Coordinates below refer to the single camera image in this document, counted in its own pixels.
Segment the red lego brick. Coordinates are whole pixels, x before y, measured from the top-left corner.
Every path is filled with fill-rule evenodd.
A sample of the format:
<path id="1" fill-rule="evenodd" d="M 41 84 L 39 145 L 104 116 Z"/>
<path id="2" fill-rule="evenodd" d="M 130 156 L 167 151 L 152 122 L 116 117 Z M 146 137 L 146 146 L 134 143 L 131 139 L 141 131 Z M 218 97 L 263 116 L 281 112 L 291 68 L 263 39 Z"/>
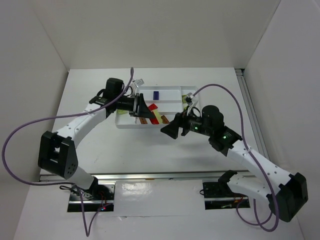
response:
<path id="1" fill-rule="evenodd" d="M 152 103 L 151 105 L 148 106 L 148 109 L 151 111 L 151 112 L 155 112 L 158 110 L 158 106 L 154 103 Z"/>

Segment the orange lego plate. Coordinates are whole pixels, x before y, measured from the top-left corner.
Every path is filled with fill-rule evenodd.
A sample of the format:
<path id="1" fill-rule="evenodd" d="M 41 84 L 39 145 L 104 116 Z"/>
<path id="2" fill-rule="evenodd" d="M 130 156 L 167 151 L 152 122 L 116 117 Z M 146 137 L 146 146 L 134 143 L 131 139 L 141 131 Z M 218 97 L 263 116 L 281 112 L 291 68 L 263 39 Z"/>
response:
<path id="1" fill-rule="evenodd" d="M 168 118 L 165 115 L 161 115 L 160 118 L 161 118 L 163 124 L 166 125 L 166 124 L 170 123 L 170 121 L 168 120 Z"/>
<path id="2" fill-rule="evenodd" d="M 140 123 L 141 123 L 142 125 L 148 124 L 146 118 L 144 118 L 144 117 L 140 117 L 140 118 L 139 118 L 139 121 L 140 121 Z"/>

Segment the yellow-green square lego brick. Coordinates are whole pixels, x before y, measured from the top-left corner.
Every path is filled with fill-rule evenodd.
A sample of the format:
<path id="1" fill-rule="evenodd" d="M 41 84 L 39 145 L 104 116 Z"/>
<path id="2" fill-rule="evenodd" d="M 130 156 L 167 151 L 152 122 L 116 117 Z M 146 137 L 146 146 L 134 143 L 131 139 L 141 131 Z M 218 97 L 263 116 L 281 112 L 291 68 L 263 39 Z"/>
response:
<path id="1" fill-rule="evenodd" d="M 118 110 L 117 110 L 117 113 L 118 113 L 119 115 L 124 115 L 124 114 L 127 114 L 128 112 L 127 112 L 126 110 L 118 109 Z"/>

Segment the red and yellow lego block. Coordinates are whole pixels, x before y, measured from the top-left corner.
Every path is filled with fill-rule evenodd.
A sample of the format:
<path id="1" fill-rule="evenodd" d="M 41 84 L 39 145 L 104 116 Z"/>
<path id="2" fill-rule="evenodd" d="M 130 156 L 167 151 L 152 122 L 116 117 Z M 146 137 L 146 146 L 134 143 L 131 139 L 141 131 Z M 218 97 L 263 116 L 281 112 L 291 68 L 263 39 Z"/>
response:
<path id="1" fill-rule="evenodd" d="M 162 123 L 161 115 L 159 114 L 157 109 L 151 111 L 153 113 L 153 118 L 150 118 L 150 122 L 153 125 L 159 125 Z"/>

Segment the purple lego brick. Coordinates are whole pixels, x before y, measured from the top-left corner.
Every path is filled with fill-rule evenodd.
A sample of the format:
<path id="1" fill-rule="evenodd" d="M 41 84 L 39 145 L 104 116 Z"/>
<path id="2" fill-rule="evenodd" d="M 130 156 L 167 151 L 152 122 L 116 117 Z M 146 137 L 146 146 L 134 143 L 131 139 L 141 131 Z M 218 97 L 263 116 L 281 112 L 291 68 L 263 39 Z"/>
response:
<path id="1" fill-rule="evenodd" d="M 159 92 L 158 91 L 153 92 L 153 100 L 155 100 L 155 101 L 159 100 Z"/>

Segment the yellow-green long lego brick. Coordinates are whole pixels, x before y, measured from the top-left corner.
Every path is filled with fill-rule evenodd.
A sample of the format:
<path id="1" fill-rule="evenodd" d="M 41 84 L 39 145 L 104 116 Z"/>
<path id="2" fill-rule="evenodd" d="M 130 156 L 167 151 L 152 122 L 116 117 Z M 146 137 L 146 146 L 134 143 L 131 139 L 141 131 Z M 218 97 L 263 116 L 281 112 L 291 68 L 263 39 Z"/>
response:
<path id="1" fill-rule="evenodd" d="M 181 96 L 181 100 L 182 100 L 183 104 L 187 104 L 188 103 L 187 99 L 188 99 L 188 96 L 186 94 Z"/>

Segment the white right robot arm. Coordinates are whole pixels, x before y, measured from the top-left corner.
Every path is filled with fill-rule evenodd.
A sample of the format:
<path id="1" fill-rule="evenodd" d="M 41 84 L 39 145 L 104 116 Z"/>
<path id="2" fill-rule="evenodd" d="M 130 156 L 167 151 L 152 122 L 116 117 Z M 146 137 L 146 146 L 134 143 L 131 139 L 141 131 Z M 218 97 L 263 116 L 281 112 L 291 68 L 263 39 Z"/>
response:
<path id="1" fill-rule="evenodd" d="M 245 179 L 234 170 L 226 171 L 219 183 L 233 193 L 246 195 L 268 203 L 274 215 L 283 222 L 290 222 L 308 201 L 306 178 L 299 172 L 292 174 L 269 161 L 263 155 L 245 144 L 244 139 L 224 123 L 224 116 L 214 105 L 202 109 L 201 116 L 192 110 L 177 113 L 174 119 L 161 128 L 161 132 L 177 139 L 194 132 L 208 136 L 209 144 L 225 157 L 245 167 L 260 182 Z"/>

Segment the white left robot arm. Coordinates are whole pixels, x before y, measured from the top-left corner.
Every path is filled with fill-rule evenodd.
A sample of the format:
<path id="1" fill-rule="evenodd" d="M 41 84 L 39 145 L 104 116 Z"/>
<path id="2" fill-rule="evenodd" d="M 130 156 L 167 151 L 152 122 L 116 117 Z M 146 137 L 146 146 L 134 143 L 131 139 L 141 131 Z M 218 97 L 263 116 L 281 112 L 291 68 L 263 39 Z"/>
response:
<path id="1" fill-rule="evenodd" d="M 127 96 L 127 90 L 122 80 L 109 78 L 83 113 L 56 132 L 46 131 L 40 139 L 38 166 L 91 196 L 106 191 L 96 177 L 79 166 L 76 149 L 91 130 L 117 110 L 127 111 L 131 117 L 153 117 L 143 93 L 133 92 Z"/>

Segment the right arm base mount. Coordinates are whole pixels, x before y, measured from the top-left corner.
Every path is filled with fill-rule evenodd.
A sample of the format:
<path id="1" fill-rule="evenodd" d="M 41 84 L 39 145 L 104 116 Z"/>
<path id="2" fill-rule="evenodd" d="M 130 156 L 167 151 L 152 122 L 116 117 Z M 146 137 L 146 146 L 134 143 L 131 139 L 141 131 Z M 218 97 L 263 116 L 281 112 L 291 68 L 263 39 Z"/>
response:
<path id="1" fill-rule="evenodd" d="M 204 197 L 206 210 L 250 208 L 250 201 L 246 195 L 234 193 L 219 182 L 203 182 L 199 194 Z"/>

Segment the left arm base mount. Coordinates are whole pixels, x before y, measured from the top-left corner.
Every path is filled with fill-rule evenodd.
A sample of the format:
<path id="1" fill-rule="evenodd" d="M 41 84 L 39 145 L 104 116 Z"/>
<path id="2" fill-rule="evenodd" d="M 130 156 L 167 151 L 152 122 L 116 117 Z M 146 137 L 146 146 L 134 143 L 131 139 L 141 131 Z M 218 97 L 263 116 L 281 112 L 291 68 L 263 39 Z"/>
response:
<path id="1" fill-rule="evenodd" d="M 99 191 L 96 196 L 91 196 L 81 189 L 85 212 L 93 213 L 96 212 L 98 208 L 101 208 L 101 212 L 114 211 L 114 195 L 116 186 L 114 183 L 108 183 L 104 184 L 104 187 L 107 188 L 107 191 Z M 67 212 L 80 213 L 82 211 L 81 198 L 76 187 L 74 185 L 61 185 L 59 189 L 69 193 Z"/>

